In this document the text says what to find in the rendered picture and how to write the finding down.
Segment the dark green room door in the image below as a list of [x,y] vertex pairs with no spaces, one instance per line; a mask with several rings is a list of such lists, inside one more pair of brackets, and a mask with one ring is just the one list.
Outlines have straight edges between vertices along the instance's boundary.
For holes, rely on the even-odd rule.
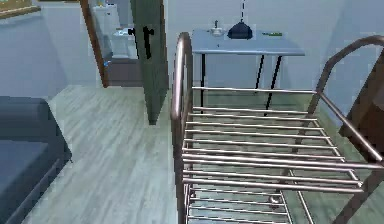
[[[169,88],[164,0],[130,1],[148,123],[155,125]],[[150,37],[152,54],[150,59],[146,57],[144,47],[144,26],[154,30],[154,35]]]

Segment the pale blue table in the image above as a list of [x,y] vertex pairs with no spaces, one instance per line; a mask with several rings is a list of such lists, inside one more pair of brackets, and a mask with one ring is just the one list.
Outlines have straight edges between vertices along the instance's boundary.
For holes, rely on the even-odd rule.
[[204,105],[204,93],[206,92],[206,56],[207,55],[252,55],[259,56],[260,63],[256,75],[254,90],[259,89],[260,76],[266,56],[276,56],[275,70],[272,76],[271,86],[268,89],[266,109],[269,109],[271,98],[275,92],[277,74],[280,70],[283,57],[304,56],[304,51],[293,41],[283,36],[265,36],[262,31],[254,31],[249,40],[230,39],[224,32],[222,36],[213,36],[210,30],[196,29],[192,32],[192,52],[201,56],[200,79],[200,105]]

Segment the brown metal slatted rack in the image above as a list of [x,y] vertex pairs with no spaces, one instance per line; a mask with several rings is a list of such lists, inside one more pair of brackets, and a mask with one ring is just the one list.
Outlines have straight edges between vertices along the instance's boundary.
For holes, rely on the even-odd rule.
[[320,125],[320,102],[332,68],[366,46],[384,46],[384,36],[358,39],[325,64],[304,111],[207,107],[193,97],[207,87],[193,83],[195,49],[180,34],[174,62],[171,129],[178,224],[196,220],[234,224],[293,224],[285,194],[348,194],[331,224],[347,224],[384,182],[384,157],[360,141],[369,162],[347,160]]

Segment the dark blue dome lamp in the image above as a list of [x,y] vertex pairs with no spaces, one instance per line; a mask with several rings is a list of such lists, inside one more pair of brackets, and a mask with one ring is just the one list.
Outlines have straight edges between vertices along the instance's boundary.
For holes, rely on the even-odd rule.
[[229,29],[227,36],[230,39],[249,40],[253,37],[252,29],[244,22],[244,10],[245,10],[245,0],[242,0],[241,19],[237,24],[233,25]]

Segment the white toilet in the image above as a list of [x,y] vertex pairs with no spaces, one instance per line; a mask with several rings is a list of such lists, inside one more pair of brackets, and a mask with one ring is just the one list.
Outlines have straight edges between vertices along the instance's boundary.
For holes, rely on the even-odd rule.
[[105,4],[95,6],[93,12],[99,27],[109,41],[113,58],[129,58],[128,56],[128,30],[130,27],[123,27],[119,21],[116,4]]

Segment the dark blue sofa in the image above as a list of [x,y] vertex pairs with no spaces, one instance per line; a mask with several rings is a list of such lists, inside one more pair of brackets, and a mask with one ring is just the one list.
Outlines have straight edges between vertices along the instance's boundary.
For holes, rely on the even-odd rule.
[[46,100],[0,96],[0,224],[21,224],[71,157]]

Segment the dark brown cupboard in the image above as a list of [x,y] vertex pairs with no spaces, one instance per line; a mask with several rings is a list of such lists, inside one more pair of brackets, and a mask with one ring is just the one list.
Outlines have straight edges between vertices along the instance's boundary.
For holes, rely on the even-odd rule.
[[384,157],[384,49],[363,84],[347,118]]

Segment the framed wall picture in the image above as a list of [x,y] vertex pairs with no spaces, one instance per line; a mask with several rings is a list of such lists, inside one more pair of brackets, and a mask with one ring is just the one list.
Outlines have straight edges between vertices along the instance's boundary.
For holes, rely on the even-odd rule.
[[32,0],[0,0],[0,19],[7,19],[40,11]]

